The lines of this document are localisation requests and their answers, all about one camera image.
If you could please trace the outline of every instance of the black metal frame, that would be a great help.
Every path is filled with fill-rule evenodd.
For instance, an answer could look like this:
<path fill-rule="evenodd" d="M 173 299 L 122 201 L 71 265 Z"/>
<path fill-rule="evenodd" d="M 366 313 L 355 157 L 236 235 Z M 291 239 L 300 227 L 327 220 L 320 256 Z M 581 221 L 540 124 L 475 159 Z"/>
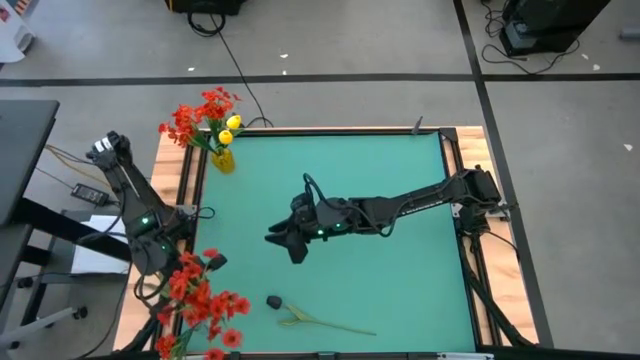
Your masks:
<path fill-rule="evenodd" d="M 457 132 L 455 128 L 421 128 L 418 130 L 417 135 L 432 135 L 438 134 L 440 150 L 442 154 L 442 164 L 444 167 L 445 175 L 451 175 L 449 172 L 449 159 L 447 158 L 445 152 L 445 142 L 448 141 L 451 145 L 451 150 L 453 153 L 453 163 L 455 164 L 456 171 L 461 170 L 463 168 L 462 164 L 462 154 L 460 151 L 460 145 L 458 143 Z M 242 132 L 240 137 L 283 137 L 283 136 L 363 136 L 363 135 L 411 135 L 411 129 L 409 128 L 309 128 L 309 129 L 247 129 Z M 193 148 L 191 146 L 187 147 L 185 152 L 185 164 L 182 167 L 182 173 L 180 176 L 180 183 L 178 188 L 178 199 L 176 201 L 177 204 L 184 203 L 185 194 L 187 190 L 187 179 L 190 173 L 191 167 L 191 157 L 193 153 Z M 196 172 L 195 179 L 195 189 L 193 194 L 193 202 L 192 204 L 196 206 L 200 206 L 200 201 L 202 199 L 202 191 L 204 184 L 204 176 L 206 175 L 206 159 L 207 159 L 207 151 L 204 149 L 200 150 L 200 159 L 198 161 L 198 168 Z M 195 239 L 193 242 L 187 243 L 186 248 L 188 250 L 192 250 L 195 243 Z M 464 242 L 461 237 L 457 237 L 458 250 L 461 254 L 460 262 L 461 267 L 463 268 L 463 258 L 462 254 L 466 253 L 464 248 Z M 484 261 L 484 256 L 482 253 L 481 246 L 477 246 L 477 250 L 473 252 L 474 260 L 476 263 L 476 268 L 479 273 L 479 280 L 482 286 L 486 289 L 487 293 L 490 295 L 491 290 L 488 283 L 486 265 Z M 483 346 L 482 335 L 480 332 L 480 324 L 477 316 L 477 309 L 474 300 L 473 290 L 469 285 L 468 274 L 463 271 L 463 279 L 465 291 L 467 293 L 467 301 L 469 305 L 469 312 L 471 315 L 471 327 L 473 331 L 474 343 L 476 349 L 480 346 Z M 501 345 L 501 336 L 500 331 L 493 319 L 493 316 L 487 311 L 487 319 L 491 332 L 491 342 L 492 344 Z M 179 334 L 182 330 L 182 319 L 180 316 L 176 318 L 174 322 L 174 326 L 172 329 L 173 334 Z M 267 354 L 242 354 L 242 358 L 263 358 Z M 277 358 L 283 358 L 282 356 L 285 354 L 269 354 L 269 356 L 273 358 L 274 356 Z M 327 353 L 327 359 L 334 359 L 338 354 L 337 353 Z M 296 359 L 317 359 L 323 358 L 320 357 L 318 353 L 309 353 L 309 354 L 295 354 L 293 355 Z M 340 358 L 376 358 L 376 359 L 425 359 L 425 358 L 435 358 L 437 357 L 436 353 L 341 353 Z"/>

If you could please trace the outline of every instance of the yellow vase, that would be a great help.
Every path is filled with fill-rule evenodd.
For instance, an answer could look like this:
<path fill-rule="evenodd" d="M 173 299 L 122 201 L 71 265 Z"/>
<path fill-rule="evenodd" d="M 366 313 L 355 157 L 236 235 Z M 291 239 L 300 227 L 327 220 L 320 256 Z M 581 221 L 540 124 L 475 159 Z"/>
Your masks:
<path fill-rule="evenodd" d="M 231 174 L 236 169 L 236 162 L 233 160 L 233 153 L 228 148 L 222 149 L 221 154 L 211 153 L 211 162 L 223 174 Z"/>

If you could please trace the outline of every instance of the gray floor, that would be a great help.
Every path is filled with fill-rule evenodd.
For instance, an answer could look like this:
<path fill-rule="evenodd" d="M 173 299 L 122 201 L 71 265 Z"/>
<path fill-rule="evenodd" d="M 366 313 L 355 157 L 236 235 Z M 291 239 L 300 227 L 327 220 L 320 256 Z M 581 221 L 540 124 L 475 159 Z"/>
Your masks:
<path fill-rule="evenodd" d="M 501 7 L 493 1 L 492 7 Z M 478 1 L 464 0 L 476 49 L 484 33 Z M 39 38 L 29 56 L 0 71 L 3 79 L 236 75 L 219 39 L 202 39 L 161 0 L 46 0 L 30 19 Z M 581 48 L 551 73 L 640 72 L 640 42 L 618 30 L 640 25 L 640 6 L 613 0 L 580 38 Z M 225 36 L 248 75 L 344 73 L 469 74 L 460 27 L 449 0 L 249 0 Z M 544 67 L 552 57 L 530 56 Z M 600 70 L 594 71 L 598 64 Z M 517 74 L 481 61 L 484 73 Z M 249 99 L 239 85 L 227 86 Z M 180 103 L 195 103 L 207 85 L 0 88 L 0 98 L 57 99 L 50 143 L 82 154 L 108 130 L 133 140 L 136 163 L 152 171 L 157 125 Z M 637 307 L 640 230 L 640 84 L 636 82 L 488 83 L 555 345 L 640 352 Z M 333 82 L 252 85 L 279 126 L 484 125 L 471 82 Z M 257 115 L 251 101 L 238 109 Z M 627 151 L 624 144 L 633 145 Z M 45 154 L 39 166 L 67 182 L 86 182 Z M 36 173 L 28 196 L 56 210 L 88 209 L 59 183 Z M 46 239 L 34 243 L 44 246 Z M 24 267 L 21 274 L 34 269 Z M 86 323 L 69 321 L 12 352 L 15 359 L 77 356 L 97 343 L 113 315 L 121 284 L 61 287 L 52 308 L 78 299 Z M 26 297 L 21 290 L 19 299 Z M 65 341 L 72 334 L 82 341 Z"/>

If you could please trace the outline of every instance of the flower bouquet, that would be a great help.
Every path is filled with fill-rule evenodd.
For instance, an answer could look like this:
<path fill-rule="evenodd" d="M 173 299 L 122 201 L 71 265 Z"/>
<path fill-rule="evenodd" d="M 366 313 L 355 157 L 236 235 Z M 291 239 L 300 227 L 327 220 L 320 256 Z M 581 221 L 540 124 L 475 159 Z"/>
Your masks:
<path fill-rule="evenodd" d="M 205 331 L 209 343 L 221 335 L 222 344 L 228 348 L 235 349 L 242 344 L 242 333 L 229 327 L 229 323 L 236 314 L 248 314 L 251 304 L 247 298 L 226 290 L 212 294 L 211 284 L 205 274 L 219 254 L 216 249 L 208 249 L 203 256 L 211 259 L 205 266 L 201 265 L 198 256 L 188 252 L 182 254 L 182 270 L 173 273 L 168 287 L 162 291 L 170 303 L 157 314 L 160 323 L 169 325 L 173 315 L 179 313 L 189 327 L 177 337 L 166 335 L 158 339 L 156 350 L 162 359 L 184 359 L 187 344 L 196 331 Z M 223 360 L 224 351 L 212 347 L 205 352 L 204 358 Z"/>
<path fill-rule="evenodd" d="M 229 145 L 233 142 L 233 138 L 242 132 L 240 128 L 242 118 L 233 113 L 227 118 L 227 113 L 241 99 L 238 95 L 227 92 L 222 86 L 203 92 L 202 97 L 206 102 L 198 107 L 180 105 L 178 110 L 171 114 L 174 119 L 173 124 L 171 122 L 160 124 L 158 132 L 168 133 L 169 139 L 182 147 L 188 144 L 210 151 L 213 164 L 222 173 L 232 173 L 235 169 L 235 161 Z M 203 120 L 209 125 L 213 144 L 208 141 L 205 132 L 199 127 Z"/>

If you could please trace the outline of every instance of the white paper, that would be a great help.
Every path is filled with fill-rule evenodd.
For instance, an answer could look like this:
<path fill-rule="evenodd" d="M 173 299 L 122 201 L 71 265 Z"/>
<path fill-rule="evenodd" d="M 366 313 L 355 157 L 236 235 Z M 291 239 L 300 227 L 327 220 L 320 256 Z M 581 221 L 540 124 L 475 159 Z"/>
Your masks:
<path fill-rule="evenodd" d="M 92 215 L 89 221 L 83 221 L 82 223 L 98 231 L 104 231 L 113 223 L 115 218 L 116 217 L 112 215 Z M 124 223 L 122 219 L 118 221 L 111 231 L 124 234 Z M 112 237 L 127 244 L 127 239 L 122 236 Z M 127 271 L 129 271 L 129 263 L 126 261 L 100 254 L 99 252 L 89 250 L 82 246 L 76 246 L 76 251 L 73 255 L 73 265 L 71 266 L 72 274 L 124 274 Z"/>

